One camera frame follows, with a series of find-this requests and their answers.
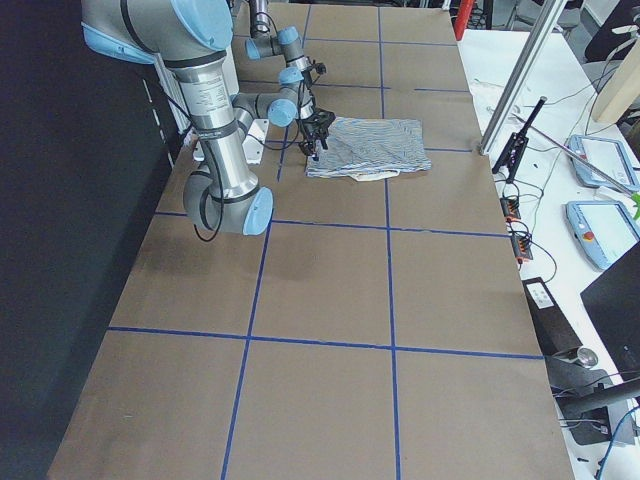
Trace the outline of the black monitor arm base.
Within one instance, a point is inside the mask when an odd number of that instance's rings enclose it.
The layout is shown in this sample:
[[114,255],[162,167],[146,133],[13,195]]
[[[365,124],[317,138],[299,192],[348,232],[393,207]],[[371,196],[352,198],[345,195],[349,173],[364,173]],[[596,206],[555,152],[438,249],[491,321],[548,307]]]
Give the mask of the black monitor arm base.
[[596,353],[584,346],[547,356],[545,364],[560,423],[577,444],[634,443],[634,428],[623,416],[629,401],[639,396],[637,370],[608,374],[596,367]]

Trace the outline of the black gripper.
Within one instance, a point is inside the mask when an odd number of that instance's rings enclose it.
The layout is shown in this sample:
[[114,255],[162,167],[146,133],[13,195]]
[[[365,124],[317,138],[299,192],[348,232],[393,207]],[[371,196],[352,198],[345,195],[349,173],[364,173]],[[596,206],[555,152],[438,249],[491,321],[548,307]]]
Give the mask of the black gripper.
[[329,136],[329,129],[327,132],[317,134],[311,129],[309,119],[299,120],[298,126],[303,135],[303,140],[298,143],[301,152],[312,160],[317,160],[318,146],[321,146],[323,150],[328,148],[327,138]]
[[299,84],[299,119],[307,120],[318,116],[318,107],[312,91],[311,70],[302,71],[303,80]]

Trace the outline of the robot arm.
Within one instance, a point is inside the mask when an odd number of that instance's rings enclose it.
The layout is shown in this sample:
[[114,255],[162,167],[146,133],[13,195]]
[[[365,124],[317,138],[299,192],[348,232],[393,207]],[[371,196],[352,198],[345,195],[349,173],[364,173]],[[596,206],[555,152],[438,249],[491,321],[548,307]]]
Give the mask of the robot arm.
[[333,112],[317,106],[311,74],[325,73],[303,51],[297,29],[275,27],[265,1],[249,4],[252,60],[281,56],[286,67],[275,93],[232,94],[224,63],[233,39],[227,1],[85,1],[82,28],[97,53],[137,64],[160,57],[181,88],[204,162],[188,177],[183,204],[195,228],[247,236],[269,225],[273,194],[249,169],[243,142],[251,124],[266,119],[303,135],[309,157],[327,146]]
[[245,41],[245,52],[252,61],[281,57],[285,68],[278,74],[282,90],[291,90],[293,98],[278,103],[272,111],[277,116],[294,111],[300,125],[315,125],[324,115],[316,104],[312,91],[313,75],[326,72],[325,65],[304,53],[302,37],[294,25],[278,28],[268,13],[267,1],[249,1],[250,36]]

